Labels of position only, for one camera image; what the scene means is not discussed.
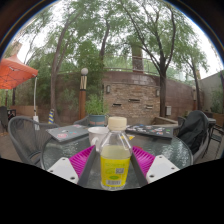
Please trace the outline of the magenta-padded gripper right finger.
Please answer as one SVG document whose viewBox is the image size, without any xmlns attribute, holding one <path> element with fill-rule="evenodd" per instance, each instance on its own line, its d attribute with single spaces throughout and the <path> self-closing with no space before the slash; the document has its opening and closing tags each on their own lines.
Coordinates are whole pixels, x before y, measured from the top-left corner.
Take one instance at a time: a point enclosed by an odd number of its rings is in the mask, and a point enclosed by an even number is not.
<svg viewBox="0 0 224 224">
<path fill-rule="evenodd" d="M 165 156 L 154 156 L 138 146 L 132 148 L 131 161 L 140 186 L 179 171 L 179 168 Z"/>
</svg>

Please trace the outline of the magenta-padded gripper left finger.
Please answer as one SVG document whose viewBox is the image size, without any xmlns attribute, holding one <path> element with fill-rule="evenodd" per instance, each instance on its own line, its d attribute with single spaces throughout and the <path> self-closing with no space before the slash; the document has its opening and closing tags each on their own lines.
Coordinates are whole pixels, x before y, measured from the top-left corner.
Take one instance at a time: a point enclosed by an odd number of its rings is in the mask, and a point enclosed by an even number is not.
<svg viewBox="0 0 224 224">
<path fill-rule="evenodd" d="M 96 147 L 90 146 L 70 158 L 61 157 L 48 169 L 48 172 L 86 187 L 97 155 Z"/>
</svg>

